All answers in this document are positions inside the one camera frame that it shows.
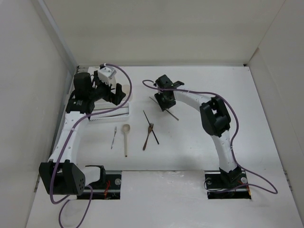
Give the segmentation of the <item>silver metal chopstick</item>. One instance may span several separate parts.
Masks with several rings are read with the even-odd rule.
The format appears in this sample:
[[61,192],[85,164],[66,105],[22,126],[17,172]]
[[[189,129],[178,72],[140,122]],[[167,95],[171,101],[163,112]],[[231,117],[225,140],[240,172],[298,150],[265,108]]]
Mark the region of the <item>silver metal chopstick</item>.
[[[154,98],[152,98],[151,96],[149,96],[149,98],[150,98],[152,101],[154,101],[154,102],[159,106],[158,102],[157,102]],[[166,111],[167,113],[169,113],[176,121],[179,121],[179,118],[176,117],[173,113],[171,113],[168,109],[165,109],[165,111]]]

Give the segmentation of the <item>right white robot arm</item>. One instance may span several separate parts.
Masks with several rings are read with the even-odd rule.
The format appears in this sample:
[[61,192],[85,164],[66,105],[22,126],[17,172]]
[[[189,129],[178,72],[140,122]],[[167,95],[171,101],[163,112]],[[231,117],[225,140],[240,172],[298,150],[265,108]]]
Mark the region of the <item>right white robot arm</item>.
[[172,82],[166,75],[159,77],[154,86],[159,90],[154,95],[162,110],[183,102],[200,113],[204,131],[211,136],[219,159],[220,182],[225,189],[233,188],[241,176],[241,168],[235,162],[230,141],[231,117],[224,100],[218,95],[197,94],[184,88],[181,81]]

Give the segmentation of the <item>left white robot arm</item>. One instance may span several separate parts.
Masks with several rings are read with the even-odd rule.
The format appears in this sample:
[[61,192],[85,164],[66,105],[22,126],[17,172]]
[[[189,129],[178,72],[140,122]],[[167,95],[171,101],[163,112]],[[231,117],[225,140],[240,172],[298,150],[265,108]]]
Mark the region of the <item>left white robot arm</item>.
[[126,94],[116,83],[116,70],[106,67],[74,75],[74,90],[66,106],[65,121],[60,138],[47,162],[39,166],[39,174],[49,195],[81,195],[92,184],[102,188],[106,184],[102,165],[87,165],[83,169],[76,164],[81,137],[95,108],[95,102],[103,99],[119,105]]

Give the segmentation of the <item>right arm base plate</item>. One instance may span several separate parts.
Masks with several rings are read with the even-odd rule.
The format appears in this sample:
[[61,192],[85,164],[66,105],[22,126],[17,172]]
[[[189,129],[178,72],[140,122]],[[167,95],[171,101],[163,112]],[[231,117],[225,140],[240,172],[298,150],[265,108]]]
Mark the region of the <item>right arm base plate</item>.
[[251,193],[248,186],[231,190],[236,186],[247,183],[247,175],[242,171],[240,177],[237,177],[232,183],[225,183],[221,179],[220,171],[205,171],[204,188],[207,190],[207,197],[209,200],[240,200],[251,199]]

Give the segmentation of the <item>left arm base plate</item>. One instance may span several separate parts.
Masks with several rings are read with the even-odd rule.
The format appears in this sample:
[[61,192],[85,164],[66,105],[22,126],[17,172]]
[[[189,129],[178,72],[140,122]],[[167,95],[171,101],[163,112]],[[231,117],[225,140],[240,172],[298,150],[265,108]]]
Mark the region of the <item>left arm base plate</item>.
[[93,189],[93,200],[119,200],[121,195],[122,172],[106,171],[105,169],[93,168],[93,171],[85,172],[85,187],[81,195],[76,198],[79,200],[90,199]]

